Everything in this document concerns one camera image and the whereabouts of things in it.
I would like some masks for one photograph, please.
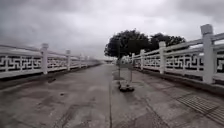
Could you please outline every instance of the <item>bridge deck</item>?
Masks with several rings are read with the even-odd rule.
[[[117,90],[102,65],[0,93],[1,128],[221,128],[224,100],[133,72],[136,90]]]

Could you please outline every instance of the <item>tree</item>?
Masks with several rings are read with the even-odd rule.
[[[149,47],[147,35],[136,30],[126,30],[110,38],[104,53],[106,56],[122,58],[132,53],[139,54],[141,49]]]

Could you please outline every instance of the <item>railing panel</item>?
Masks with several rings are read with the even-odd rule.
[[[67,59],[63,57],[48,57],[48,71],[56,71],[67,68]]]
[[[40,56],[0,54],[0,78],[42,72]]]

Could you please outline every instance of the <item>railing post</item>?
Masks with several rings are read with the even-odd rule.
[[[203,36],[203,48],[204,48],[204,72],[203,82],[207,84],[213,83],[213,74],[215,73],[215,60],[213,51],[213,28],[212,25],[207,24],[201,26],[201,33]]]
[[[165,71],[165,57],[164,57],[164,49],[166,48],[166,43],[164,41],[159,42],[159,56],[160,56],[160,74],[164,74]]]
[[[48,73],[48,53],[47,53],[47,49],[48,49],[48,44],[43,43],[42,44],[42,49],[41,49],[41,54],[42,54],[42,71],[44,73],[44,75],[46,75]]]
[[[143,70],[143,67],[144,67],[144,53],[145,53],[145,50],[142,49],[140,51],[140,58],[141,58],[141,70]]]
[[[135,53],[132,53],[132,55],[131,55],[131,64],[134,63],[134,58],[135,58]]]
[[[66,54],[67,54],[67,70],[70,71],[70,69],[71,69],[71,51],[67,50]]]
[[[82,55],[79,56],[79,68],[82,68]]]

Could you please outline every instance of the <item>bridge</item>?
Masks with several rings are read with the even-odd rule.
[[[0,44],[1,128],[222,128],[224,33],[124,57],[128,69],[83,56]]]

